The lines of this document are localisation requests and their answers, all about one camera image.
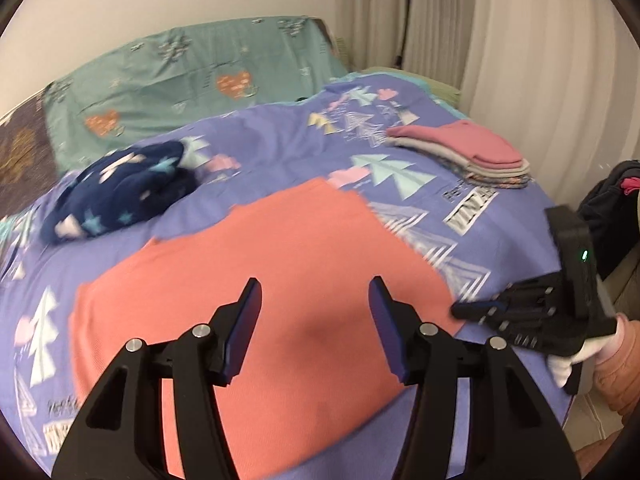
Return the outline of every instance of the white curtain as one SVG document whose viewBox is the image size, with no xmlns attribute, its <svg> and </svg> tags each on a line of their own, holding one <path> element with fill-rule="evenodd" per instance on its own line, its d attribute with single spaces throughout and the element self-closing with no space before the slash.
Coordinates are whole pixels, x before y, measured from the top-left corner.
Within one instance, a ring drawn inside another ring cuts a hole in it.
<svg viewBox="0 0 640 480">
<path fill-rule="evenodd" d="M 461 109 L 576 205 L 640 154 L 640 51 L 610 0 L 476 0 Z"/>
<path fill-rule="evenodd" d="M 350 68 L 393 66 L 404 23 L 404 0 L 338 0 L 335 35 L 342 38 Z"/>
<path fill-rule="evenodd" d="M 475 0 L 412 0 L 403 68 L 460 88 Z"/>
</svg>

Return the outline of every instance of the salmon pink cloth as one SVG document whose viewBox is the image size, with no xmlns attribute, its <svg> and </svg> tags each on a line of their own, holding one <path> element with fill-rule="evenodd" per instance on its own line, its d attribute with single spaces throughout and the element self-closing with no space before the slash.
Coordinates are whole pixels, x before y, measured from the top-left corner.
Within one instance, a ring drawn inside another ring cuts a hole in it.
<svg viewBox="0 0 640 480">
<path fill-rule="evenodd" d="M 452 334 L 460 328 L 438 273 L 356 192 L 324 179 L 236 206 L 197 234 L 152 240 L 78 291 L 69 321 L 78 396 L 86 398 L 127 340 L 177 338 L 236 301 L 254 276 L 262 311 L 241 373 L 216 397 L 240 478 L 287 470 L 401 391 L 369 311 L 377 274 L 423 320 Z M 163 385 L 164 439 L 169 470 L 181 475 L 170 385 Z"/>
<path fill-rule="evenodd" d="M 488 128 L 466 119 L 437 128 L 417 124 L 395 126 L 388 128 L 386 134 L 437 142 L 483 168 L 506 170 L 522 166 L 518 150 Z"/>
</svg>

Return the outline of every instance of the brown patterned cloth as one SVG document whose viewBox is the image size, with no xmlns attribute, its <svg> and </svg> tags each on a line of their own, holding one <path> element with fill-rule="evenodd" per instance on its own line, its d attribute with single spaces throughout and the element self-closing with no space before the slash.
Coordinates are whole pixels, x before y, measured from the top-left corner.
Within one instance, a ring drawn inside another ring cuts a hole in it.
<svg viewBox="0 0 640 480">
<path fill-rule="evenodd" d="M 20 212 L 57 181 L 38 94 L 0 119 L 0 218 Z"/>
</svg>

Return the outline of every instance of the person's hand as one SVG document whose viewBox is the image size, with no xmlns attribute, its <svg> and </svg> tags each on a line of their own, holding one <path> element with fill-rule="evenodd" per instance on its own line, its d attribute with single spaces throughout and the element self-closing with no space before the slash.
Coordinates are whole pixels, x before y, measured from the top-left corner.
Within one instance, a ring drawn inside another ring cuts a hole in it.
<svg viewBox="0 0 640 480">
<path fill-rule="evenodd" d="M 623 317 L 618 316 L 618 328 L 616 333 L 604 337 L 594 337 L 587 339 L 582 345 L 582 349 L 571 357 L 558 357 L 550 355 L 546 359 L 546 365 L 548 366 L 551 374 L 554 377 L 554 381 L 558 385 L 558 388 L 562 388 L 571 375 L 572 365 L 586 361 L 591 357 L 596 357 L 596 363 L 601 363 L 612 357 L 622 345 L 624 339 L 624 322 Z"/>
</svg>

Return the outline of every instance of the folded clothes stack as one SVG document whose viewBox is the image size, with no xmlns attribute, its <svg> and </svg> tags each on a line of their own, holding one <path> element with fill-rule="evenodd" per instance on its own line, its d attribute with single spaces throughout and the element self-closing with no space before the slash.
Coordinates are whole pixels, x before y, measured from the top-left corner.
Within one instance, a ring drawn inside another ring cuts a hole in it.
<svg viewBox="0 0 640 480">
<path fill-rule="evenodd" d="M 519 189 L 530 180 L 529 163 L 502 137 L 469 120 L 437 128 L 395 126 L 386 143 L 431 156 L 470 184 Z"/>
</svg>

